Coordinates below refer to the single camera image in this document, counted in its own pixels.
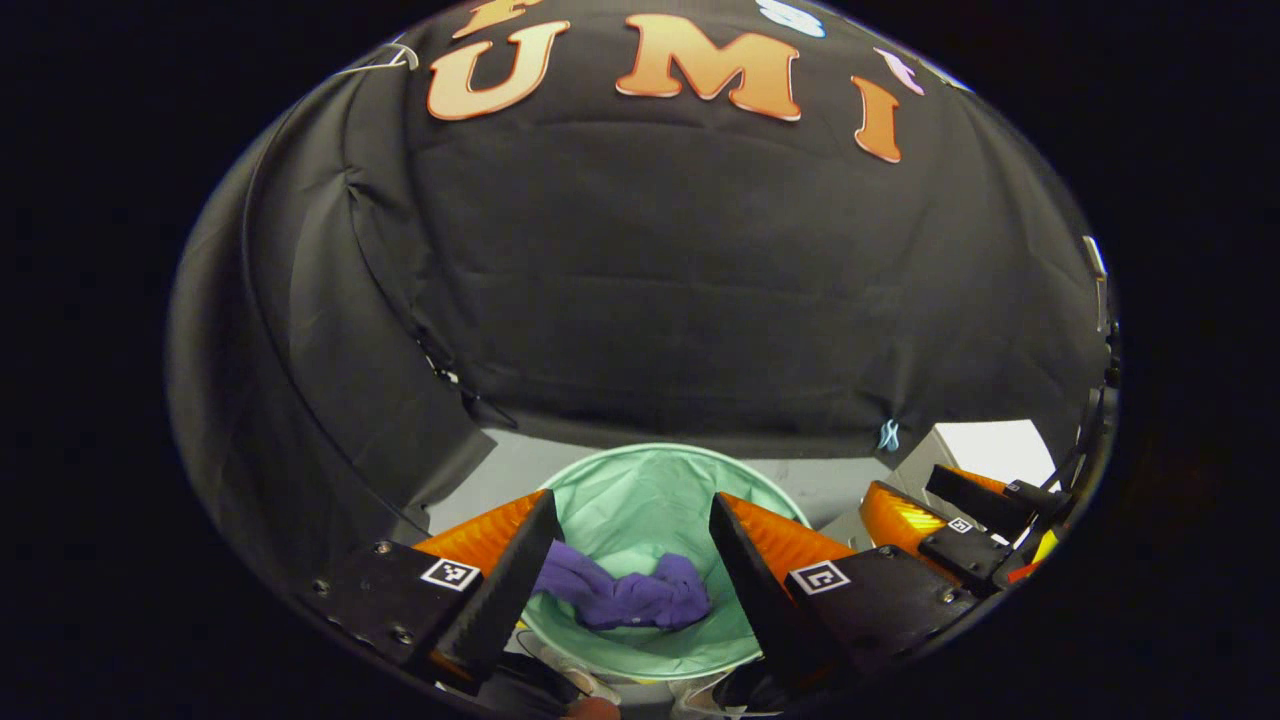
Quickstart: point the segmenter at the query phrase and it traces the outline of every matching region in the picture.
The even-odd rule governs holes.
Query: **mint green basket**
[[[641,682],[699,678],[759,657],[707,521],[712,498],[723,491],[809,527],[768,478],[718,452],[653,443],[585,457],[541,487],[556,493],[564,542],[613,577],[653,573],[675,552],[698,568],[712,601],[710,615],[682,630],[591,632],[577,624],[571,605],[540,593],[522,619],[543,642],[596,674]]]

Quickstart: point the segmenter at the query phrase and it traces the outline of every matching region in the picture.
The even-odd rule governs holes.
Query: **purple towel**
[[[662,556],[653,575],[632,573],[616,580],[590,557],[556,541],[534,583],[534,594],[540,592],[576,607],[577,621],[591,630],[622,625],[678,630],[712,610],[698,569],[671,552]]]

